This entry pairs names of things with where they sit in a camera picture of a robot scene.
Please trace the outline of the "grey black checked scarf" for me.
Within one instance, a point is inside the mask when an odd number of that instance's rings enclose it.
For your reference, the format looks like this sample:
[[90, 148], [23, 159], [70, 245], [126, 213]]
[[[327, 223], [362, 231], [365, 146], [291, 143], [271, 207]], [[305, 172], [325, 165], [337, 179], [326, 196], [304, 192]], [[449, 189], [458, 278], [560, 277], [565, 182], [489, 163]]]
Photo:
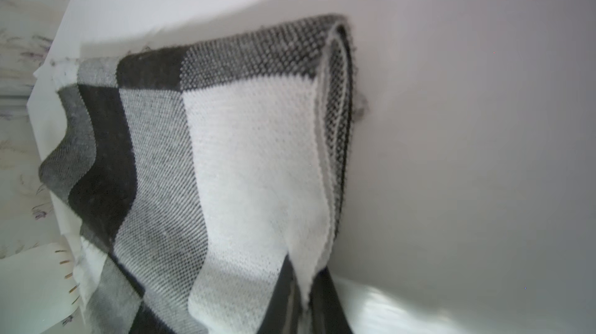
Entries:
[[355, 114], [344, 16], [65, 59], [42, 183], [94, 333], [348, 333], [328, 261]]

